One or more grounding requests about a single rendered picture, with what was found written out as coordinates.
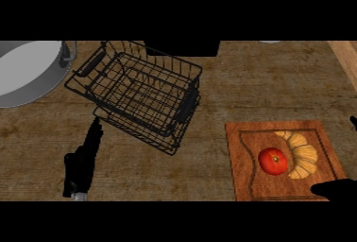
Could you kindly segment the red tomato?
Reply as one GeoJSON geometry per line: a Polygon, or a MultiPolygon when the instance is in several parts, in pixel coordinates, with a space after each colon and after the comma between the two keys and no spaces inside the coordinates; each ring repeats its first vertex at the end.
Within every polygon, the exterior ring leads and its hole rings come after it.
{"type": "Polygon", "coordinates": [[[288,170],[288,158],[285,153],[275,147],[261,150],[258,162],[264,172],[273,176],[282,175],[288,170]]]}

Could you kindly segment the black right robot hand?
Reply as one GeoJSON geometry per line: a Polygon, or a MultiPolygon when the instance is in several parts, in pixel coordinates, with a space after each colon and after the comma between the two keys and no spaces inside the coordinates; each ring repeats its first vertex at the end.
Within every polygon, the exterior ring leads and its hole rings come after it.
{"type": "Polygon", "coordinates": [[[325,197],[329,201],[357,202],[357,180],[339,179],[316,183],[310,191],[314,195],[325,197]]]}

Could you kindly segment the brown wooden cutting board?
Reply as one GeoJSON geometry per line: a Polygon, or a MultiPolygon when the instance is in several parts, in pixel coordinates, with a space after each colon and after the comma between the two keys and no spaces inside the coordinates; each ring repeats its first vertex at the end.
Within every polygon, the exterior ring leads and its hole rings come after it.
{"type": "Polygon", "coordinates": [[[323,200],[310,187],[344,179],[345,173],[319,120],[227,123],[226,137],[238,200],[323,200]],[[317,172],[301,180],[289,178],[294,154],[286,141],[275,134],[280,130],[301,133],[317,150],[317,172]],[[279,176],[270,175],[260,166],[258,154],[267,147],[276,147],[288,158],[288,170],[279,176]]]}

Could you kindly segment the golden croissant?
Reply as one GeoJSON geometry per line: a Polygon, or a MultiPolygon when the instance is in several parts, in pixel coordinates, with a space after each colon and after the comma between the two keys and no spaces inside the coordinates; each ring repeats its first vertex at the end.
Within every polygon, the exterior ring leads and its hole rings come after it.
{"type": "Polygon", "coordinates": [[[275,134],[286,141],[294,156],[294,170],[289,173],[292,180],[305,179],[317,172],[319,153],[308,144],[305,136],[289,130],[279,130],[275,134]]]}

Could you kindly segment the pale wooden strip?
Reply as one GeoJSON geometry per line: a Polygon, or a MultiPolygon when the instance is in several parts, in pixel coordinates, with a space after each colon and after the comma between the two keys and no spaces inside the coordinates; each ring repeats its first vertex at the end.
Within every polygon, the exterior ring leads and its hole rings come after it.
{"type": "Polygon", "coordinates": [[[357,90],[357,49],[350,41],[329,41],[329,46],[357,90]]]}

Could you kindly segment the black box appliance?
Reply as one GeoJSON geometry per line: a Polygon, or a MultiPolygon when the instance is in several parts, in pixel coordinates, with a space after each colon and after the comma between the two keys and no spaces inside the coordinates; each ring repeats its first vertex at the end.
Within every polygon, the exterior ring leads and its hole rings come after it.
{"type": "Polygon", "coordinates": [[[214,57],[220,47],[220,41],[145,40],[143,42],[151,56],[214,57]]]}

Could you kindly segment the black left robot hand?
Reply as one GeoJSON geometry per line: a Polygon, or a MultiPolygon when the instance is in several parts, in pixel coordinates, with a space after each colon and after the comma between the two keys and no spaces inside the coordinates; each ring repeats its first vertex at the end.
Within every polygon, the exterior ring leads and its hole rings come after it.
{"type": "Polygon", "coordinates": [[[64,197],[71,198],[74,193],[89,193],[95,159],[103,135],[99,118],[95,118],[87,132],[84,143],[77,147],[74,153],[64,156],[65,177],[64,177],[64,197]]]}

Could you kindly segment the grey metal pot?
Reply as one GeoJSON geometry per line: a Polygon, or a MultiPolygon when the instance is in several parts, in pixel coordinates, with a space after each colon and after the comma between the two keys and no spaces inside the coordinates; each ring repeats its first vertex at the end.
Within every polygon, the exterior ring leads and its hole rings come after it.
{"type": "Polygon", "coordinates": [[[0,41],[0,109],[27,105],[53,91],[77,53],[77,42],[0,41]]]}

